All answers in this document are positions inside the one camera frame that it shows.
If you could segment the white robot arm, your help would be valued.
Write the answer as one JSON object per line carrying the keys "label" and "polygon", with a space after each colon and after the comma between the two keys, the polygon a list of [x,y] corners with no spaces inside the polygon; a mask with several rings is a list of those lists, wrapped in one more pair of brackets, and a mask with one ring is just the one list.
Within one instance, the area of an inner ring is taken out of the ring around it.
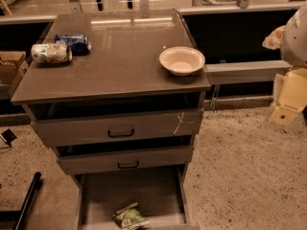
{"label": "white robot arm", "polygon": [[269,121],[290,124],[307,106],[307,2],[287,24],[267,36],[262,46],[280,50],[281,59],[291,65],[285,76],[277,74],[273,84],[272,114]]}

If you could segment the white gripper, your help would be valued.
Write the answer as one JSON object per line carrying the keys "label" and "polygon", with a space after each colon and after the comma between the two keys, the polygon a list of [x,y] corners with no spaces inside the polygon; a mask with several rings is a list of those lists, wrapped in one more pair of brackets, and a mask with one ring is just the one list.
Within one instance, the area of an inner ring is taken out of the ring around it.
{"label": "white gripper", "polygon": [[[285,26],[272,31],[262,42],[264,48],[280,49]],[[269,121],[287,126],[307,106],[307,69],[294,68],[285,76],[277,74],[273,82],[272,113]]]}

